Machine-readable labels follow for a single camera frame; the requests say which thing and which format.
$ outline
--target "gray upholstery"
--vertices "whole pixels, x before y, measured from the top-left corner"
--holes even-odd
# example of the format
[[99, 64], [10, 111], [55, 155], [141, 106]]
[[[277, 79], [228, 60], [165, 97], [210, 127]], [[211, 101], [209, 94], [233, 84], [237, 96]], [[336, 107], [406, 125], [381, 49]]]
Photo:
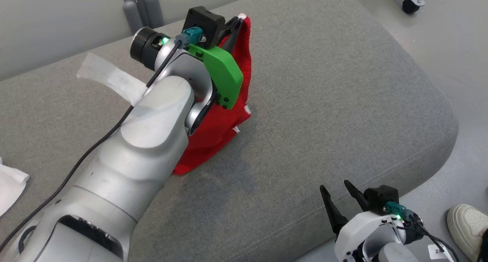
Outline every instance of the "gray upholstery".
[[[133, 261], [293, 260], [333, 236], [321, 184], [351, 217], [359, 206], [344, 179], [405, 194], [449, 157], [458, 127], [446, 97], [355, 0], [242, 0], [216, 12], [252, 19], [253, 116], [157, 195], [134, 233]], [[92, 51], [148, 80], [130, 41]], [[85, 56], [0, 82], [0, 156], [31, 175], [0, 220], [2, 239], [129, 106], [75, 77]]]

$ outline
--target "caster wheel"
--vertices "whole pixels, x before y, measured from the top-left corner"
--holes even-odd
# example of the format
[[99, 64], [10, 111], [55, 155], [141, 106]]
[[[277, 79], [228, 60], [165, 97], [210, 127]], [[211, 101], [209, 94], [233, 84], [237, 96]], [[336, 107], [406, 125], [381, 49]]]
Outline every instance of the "caster wheel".
[[403, 4], [401, 5], [401, 8], [403, 9], [403, 12], [405, 12], [408, 15], [411, 15], [420, 9], [418, 5], [415, 5], [410, 0], [403, 0]]

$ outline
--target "label sticker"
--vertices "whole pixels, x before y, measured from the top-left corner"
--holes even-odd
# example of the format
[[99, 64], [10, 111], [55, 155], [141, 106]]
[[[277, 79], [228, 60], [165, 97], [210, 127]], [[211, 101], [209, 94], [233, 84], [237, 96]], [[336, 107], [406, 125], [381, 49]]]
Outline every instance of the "label sticker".
[[439, 245], [441, 245], [441, 247], [444, 249], [444, 253], [435, 244], [429, 245], [430, 259], [432, 259], [432, 260], [434, 260], [434, 259], [448, 259], [449, 261], [452, 261], [453, 258], [451, 257], [448, 249], [444, 245], [442, 245], [441, 243], [439, 243]]

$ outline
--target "white tissue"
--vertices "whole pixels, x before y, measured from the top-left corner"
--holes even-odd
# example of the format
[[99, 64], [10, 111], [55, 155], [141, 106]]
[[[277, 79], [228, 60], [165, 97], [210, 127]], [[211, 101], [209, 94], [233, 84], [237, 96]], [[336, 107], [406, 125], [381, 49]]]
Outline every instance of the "white tissue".
[[135, 106], [148, 88], [139, 79], [121, 71], [111, 62], [91, 52], [76, 73], [78, 78], [90, 79], [108, 86]]
[[21, 196], [28, 179], [28, 174], [4, 166], [0, 158], [0, 216]]

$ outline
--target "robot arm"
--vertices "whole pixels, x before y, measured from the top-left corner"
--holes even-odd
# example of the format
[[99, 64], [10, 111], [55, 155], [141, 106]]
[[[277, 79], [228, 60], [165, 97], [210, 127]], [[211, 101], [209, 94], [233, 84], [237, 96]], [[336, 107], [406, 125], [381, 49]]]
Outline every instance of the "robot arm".
[[[398, 190], [382, 185], [366, 189], [363, 194], [348, 180], [344, 184], [363, 210], [350, 221], [340, 214], [327, 189], [323, 185], [320, 187], [332, 230], [337, 236], [334, 252], [338, 261], [418, 262], [405, 245], [424, 235], [434, 237], [425, 230], [416, 213], [399, 205]], [[446, 251], [436, 239], [433, 241], [442, 252]]]
[[[189, 47], [175, 48], [174, 39], [148, 28], [135, 34], [131, 57], [157, 70], [154, 83], [75, 185], [26, 225], [4, 261], [127, 261], [136, 224], [168, 182], [188, 137], [219, 95], [239, 95], [242, 73], [232, 55], [215, 46], [223, 17], [192, 10], [187, 20], [198, 26], [190, 29], [197, 39], [177, 36], [190, 40]], [[212, 74], [218, 70], [227, 78]], [[223, 106], [232, 108], [231, 99]]]

